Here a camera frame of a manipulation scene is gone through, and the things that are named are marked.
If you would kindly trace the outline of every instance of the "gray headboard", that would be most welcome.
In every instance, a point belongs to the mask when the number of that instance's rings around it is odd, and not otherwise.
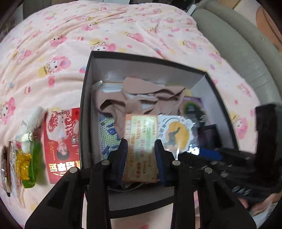
[[[192,17],[262,104],[282,102],[282,57],[255,25],[215,0],[200,2]]]

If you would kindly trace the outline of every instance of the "red packaging with man's portrait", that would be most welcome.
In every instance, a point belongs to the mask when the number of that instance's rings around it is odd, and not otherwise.
[[[50,111],[43,124],[46,169],[51,184],[71,168],[80,168],[79,161],[79,108]]]

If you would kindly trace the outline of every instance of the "pink blanket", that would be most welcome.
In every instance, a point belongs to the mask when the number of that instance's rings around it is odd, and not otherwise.
[[[0,50],[1,144],[17,135],[32,107],[79,107],[85,68],[94,50],[153,56],[208,72],[229,111],[240,149],[255,151],[255,93],[198,31],[193,18],[174,6],[92,1],[54,5],[16,26]],[[24,225],[51,187],[26,189],[25,209],[2,189],[0,196]],[[113,228],[169,228],[171,211],[170,205],[113,220]]]

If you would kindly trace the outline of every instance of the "open box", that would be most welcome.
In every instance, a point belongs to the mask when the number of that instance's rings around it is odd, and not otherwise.
[[[216,87],[207,73],[158,58],[117,52],[92,51],[87,64],[80,104],[80,162],[89,168],[101,161],[98,137],[98,111],[93,84],[122,83],[127,76],[135,76],[153,83],[182,85],[194,97],[200,97],[210,124],[216,124],[222,146],[238,149],[236,136]],[[109,190],[110,217],[125,217],[165,206],[173,202],[174,189],[158,182],[142,185],[128,192]]]

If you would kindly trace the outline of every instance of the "black hair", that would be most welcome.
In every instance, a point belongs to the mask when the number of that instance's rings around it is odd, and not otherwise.
[[[67,154],[66,155],[62,155],[58,150],[57,150],[57,158],[59,158],[62,161],[65,161],[69,158],[70,153],[69,150],[67,149]]]

